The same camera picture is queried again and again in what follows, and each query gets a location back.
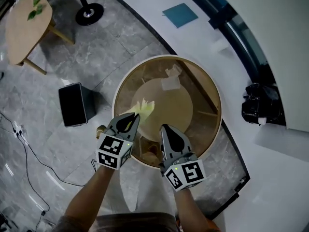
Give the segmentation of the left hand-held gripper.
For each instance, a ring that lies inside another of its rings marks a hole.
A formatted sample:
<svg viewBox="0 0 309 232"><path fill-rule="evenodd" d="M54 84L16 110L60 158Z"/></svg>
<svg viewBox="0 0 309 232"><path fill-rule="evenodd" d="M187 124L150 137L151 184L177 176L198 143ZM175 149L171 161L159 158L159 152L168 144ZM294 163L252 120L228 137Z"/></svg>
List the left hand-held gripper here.
<svg viewBox="0 0 309 232"><path fill-rule="evenodd" d="M134 139L140 123L140 115L124 113L114 117L106 127L96 130L98 164L119 170L131 157Z"/></svg>

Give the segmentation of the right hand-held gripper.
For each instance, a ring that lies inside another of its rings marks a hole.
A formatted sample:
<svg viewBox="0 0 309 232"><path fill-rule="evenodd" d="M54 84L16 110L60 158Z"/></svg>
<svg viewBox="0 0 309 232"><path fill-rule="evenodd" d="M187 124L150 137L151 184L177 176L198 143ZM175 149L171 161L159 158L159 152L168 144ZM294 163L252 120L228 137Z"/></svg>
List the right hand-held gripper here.
<svg viewBox="0 0 309 232"><path fill-rule="evenodd" d="M175 192L194 187L206 179L203 162L195 153L190 152L191 144L183 132L174 126L163 124L161 145L165 160L159 164L161 174Z"/></svg>

